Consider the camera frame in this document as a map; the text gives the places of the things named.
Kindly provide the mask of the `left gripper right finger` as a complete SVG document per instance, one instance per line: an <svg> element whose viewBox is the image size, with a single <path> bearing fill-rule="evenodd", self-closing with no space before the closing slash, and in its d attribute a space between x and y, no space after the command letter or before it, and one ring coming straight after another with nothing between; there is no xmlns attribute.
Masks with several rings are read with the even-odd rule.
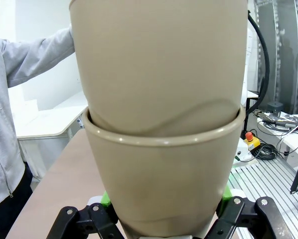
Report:
<svg viewBox="0 0 298 239"><path fill-rule="evenodd" d="M216 215L218 219L208 232L210 239L231 239L237 228L246 228L255 239L292 238L291 231L271 197L260 197L252 202L242 190L227 186Z"/></svg>

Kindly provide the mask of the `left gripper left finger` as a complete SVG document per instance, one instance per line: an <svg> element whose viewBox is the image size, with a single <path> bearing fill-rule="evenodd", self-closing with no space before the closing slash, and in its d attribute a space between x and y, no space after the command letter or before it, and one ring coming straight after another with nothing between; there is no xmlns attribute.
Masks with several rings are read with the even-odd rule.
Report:
<svg viewBox="0 0 298 239"><path fill-rule="evenodd" d="M62 208L48 235L48 239L86 239L97 234L101 239L123 239L117 227L118 216L105 192L89 199L85 208Z"/></svg>

